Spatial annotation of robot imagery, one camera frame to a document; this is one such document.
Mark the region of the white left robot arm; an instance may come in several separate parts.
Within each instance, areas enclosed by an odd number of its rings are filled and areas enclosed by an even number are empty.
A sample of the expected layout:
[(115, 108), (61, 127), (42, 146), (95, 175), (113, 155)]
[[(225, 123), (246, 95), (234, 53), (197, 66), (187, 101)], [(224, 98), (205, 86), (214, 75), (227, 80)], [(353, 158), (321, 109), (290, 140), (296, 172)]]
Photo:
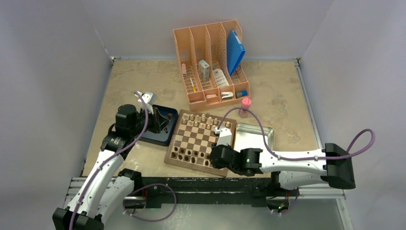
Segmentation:
[(112, 212), (128, 195), (137, 196), (154, 186), (173, 189), (163, 183), (145, 185), (140, 172), (123, 169), (113, 180), (116, 170), (146, 131), (159, 134), (171, 117), (162, 114), (160, 105), (146, 104), (137, 111), (132, 104), (118, 108), (90, 175), (65, 208), (57, 208), (52, 220), (57, 230), (102, 230)]

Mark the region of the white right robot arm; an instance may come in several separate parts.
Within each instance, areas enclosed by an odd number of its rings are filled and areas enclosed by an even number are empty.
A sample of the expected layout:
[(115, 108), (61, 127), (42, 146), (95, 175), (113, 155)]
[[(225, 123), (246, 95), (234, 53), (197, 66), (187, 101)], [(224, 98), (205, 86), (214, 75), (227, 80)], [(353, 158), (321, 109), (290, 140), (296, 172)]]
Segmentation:
[(269, 189), (275, 195), (321, 183), (336, 189), (356, 187), (350, 154), (334, 143), (315, 150), (272, 153), (260, 148), (236, 151), (227, 145), (217, 145), (212, 148), (209, 160), (216, 169), (227, 168), (247, 177), (276, 173), (277, 177), (269, 181)]

